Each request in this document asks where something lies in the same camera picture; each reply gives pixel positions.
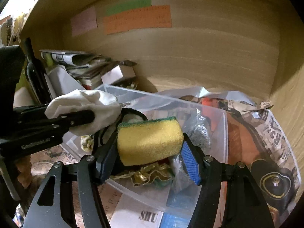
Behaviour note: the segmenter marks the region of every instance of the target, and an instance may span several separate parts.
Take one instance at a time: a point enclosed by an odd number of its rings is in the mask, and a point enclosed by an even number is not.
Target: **dark glass bottle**
[[[45,75],[46,71],[42,62],[35,58],[30,38],[23,41],[25,55],[28,64],[26,66],[26,77],[41,104],[48,104],[52,101]]]

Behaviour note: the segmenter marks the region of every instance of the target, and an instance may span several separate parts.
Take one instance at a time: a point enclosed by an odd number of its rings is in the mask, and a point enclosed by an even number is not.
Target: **white box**
[[[135,77],[133,67],[119,65],[101,76],[103,84],[114,84]]]

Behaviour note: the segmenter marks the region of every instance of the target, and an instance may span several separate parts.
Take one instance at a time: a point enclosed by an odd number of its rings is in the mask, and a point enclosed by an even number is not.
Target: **white glove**
[[[70,128],[75,135],[94,134],[115,122],[121,112],[117,98],[109,93],[94,90],[75,90],[53,99],[45,110],[48,118],[57,118],[61,114],[92,110],[95,114],[93,122]]]

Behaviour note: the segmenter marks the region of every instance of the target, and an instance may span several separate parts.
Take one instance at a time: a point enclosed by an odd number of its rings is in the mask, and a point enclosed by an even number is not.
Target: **clear plastic storage bin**
[[[196,114],[197,110],[199,110],[203,116],[209,117],[211,121],[211,147],[205,150],[204,153],[212,155],[219,162],[227,163],[228,133],[225,111],[180,99],[121,87],[101,85],[97,89],[115,95],[120,103],[127,104],[126,107],[128,108],[141,111],[149,120],[175,116],[184,131],[189,129],[185,126],[191,127],[188,119],[190,117],[193,119],[191,115]],[[77,159],[86,154],[80,148],[80,137],[68,132],[64,135],[63,142],[63,148]],[[107,183],[146,205],[187,219],[192,216],[201,189],[201,187],[193,183],[180,193],[175,194],[170,185],[162,189],[158,189],[154,184],[133,187],[130,179],[117,181],[109,179]]]

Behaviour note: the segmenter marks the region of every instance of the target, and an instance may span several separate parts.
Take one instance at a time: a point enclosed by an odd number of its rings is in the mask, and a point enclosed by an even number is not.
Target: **clutter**
[[[101,76],[104,84],[115,84],[135,77],[133,67],[119,65]]]
[[[55,67],[48,74],[49,80],[53,86],[56,97],[66,95],[74,90],[85,90],[72,76],[70,76],[65,68],[61,66]]]
[[[166,182],[165,184],[169,184],[168,181],[173,177],[174,175],[168,164],[155,162],[142,166],[139,170],[126,170],[116,176],[111,176],[111,179],[130,178],[133,186],[141,186],[151,184],[157,179],[161,182]]]
[[[145,107],[149,105],[149,103],[146,102],[147,100],[149,101],[157,100],[159,101],[159,103],[166,103],[166,101],[169,101],[167,106],[162,106],[161,108],[145,111],[143,113],[146,115],[146,117],[149,120],[176,116],[178,123],[183,128],[183,130],[188,129],[188,127],[186,127],[185,124],[191,127],[191,124],[187,123],[187,119],[191,117],[191,114],[195,114],[196,116],[197,114],[196,108],[200,110],[208,111],[210,114],[211,122],[212,124],[214,124],[212,133],[210,135],[210,139],[212,141],[212,147],[208,151],[208,154],[213,155],[220,162],[223,163],[227,162],[228,136],[226,130],[227,121],[226,121],[225,111],[208,106],[203,107],[200,104],[185,102],[177,99],[171,99],[153,93],[145,93],[145,92],[125,89],[117,86],[102,85],[99,87],[99,89],[115,95],[118,98],[118,102],[124,103],[126,108],[133,108],[134,107],[133,103],[135,103],[133,101],[135,100],[137,101],[136,102],[137,105],[140,105],[141,107]],[[132,121],[132,119],[136,119],[136,120],[140,119],[140,117],[127,117],[127,115],[124,118],[125,119],[123,120],[123,122],[130,122]],[[109,131],[111,134],[111,126],[109,126],[107,131]],[[64,136],[63,141],[69,144],[67,140],[75,144],[75,146],[77,146],[83,152],[83,150],[80,147],[79,136],[74,136],[74,137],[67,136],[67,138]],[[142,165],[137,166],[136,169],[139,170],[141,167]],[[136,187],[133,186],[133,183],[130,178],[122,178],[116,180],[110,178],[106,182],[111,186],[115,187],[116,189],[118,189],[123,194],[128,195],[132,199],[144,203],[149,207],[155,208],[156,210],[161,210],[163,212],[171,213],[175,216],[184,217],[187,219],[191,218],[200,191],[200,187],[195,185],[193,181],[191,181],[190,186],[183,189],[183,191],[180,191],[179,193],[174,193],[171,184],[172,180],[165,181],[165,183],[168,185],[163,186],[162,181],[158,181],[158,178],[156,178],[152,184],[144,184]],[[224,208],[225,205],[220,206],[221,213],[224,212]]]
[[[175,117],[118,125],[117,149],[125,166],[178,154],[182,142],[183,133]]]
[[[251,165],[250,171],[256,182],[265,183],[260,187],[278,227],[284,215],[295,205],[294,199],[301,184],[301,176],[291,146],[269,110],[271,101],[259,101],[256,104],[237,91],[205,92],[202,96],[187,95],[181,99],[226,110],[228,163],[243,161]],[[276,194],[278,188],[272,182],[274,178],[279,179],[279,195]]]
[[[67,94],[73,90],[94,90],[102,83],[119,84],[123,87],[136,89],[137,82],[134,81],[135,73],[133,66],[135,62],[112,61],[111,58],[103,55],[89,54],[84,51],[60,51],[60,50],[40,50],[41,57],[47,63],[47,70],[50,79],[55,87],[56,96]],[[63,64],[64,70],[74,78],[83,88],[78,88],[78,84],[72,81],[71,77],[65,80],[63,76],[67,76],[62,70],[55,70],[55,61],[57,64]]]
[[[117,98],[103,91],[75,90],[69,94],[59,96],[52,100],[45,110],[48,118],[56,118],[61,114],[81,110],[92,110],[95,119],[90,124],[70,128],[75,135],[94,134],[115,122],[121,112]]]
[[[92,153],[94,146],[94,135],[83,135],[80,137],[81,149],[87,153]]]
[[[10,45],[20,44],[20,33],[24,27],[27,13],[18,16],[9,15],[0,20],[0,48]]]

